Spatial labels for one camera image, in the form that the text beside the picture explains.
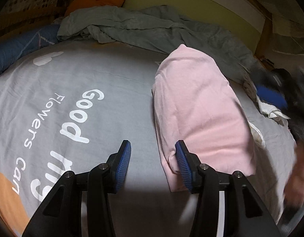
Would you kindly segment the person right hand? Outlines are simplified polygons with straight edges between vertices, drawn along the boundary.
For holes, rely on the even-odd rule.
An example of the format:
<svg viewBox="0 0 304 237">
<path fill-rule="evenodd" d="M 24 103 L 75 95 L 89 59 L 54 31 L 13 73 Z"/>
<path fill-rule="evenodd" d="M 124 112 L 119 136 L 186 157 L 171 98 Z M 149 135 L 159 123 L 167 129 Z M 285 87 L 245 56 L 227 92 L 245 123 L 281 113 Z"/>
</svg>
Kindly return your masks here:
<svg viewBox="0 0 304 237">
<path fill-rule="evenodd" d="M 284 189 L 286 205 L 299 208 L 304 204 L 304 144 L 295 148 L 296 162 Z"/>
</svg>

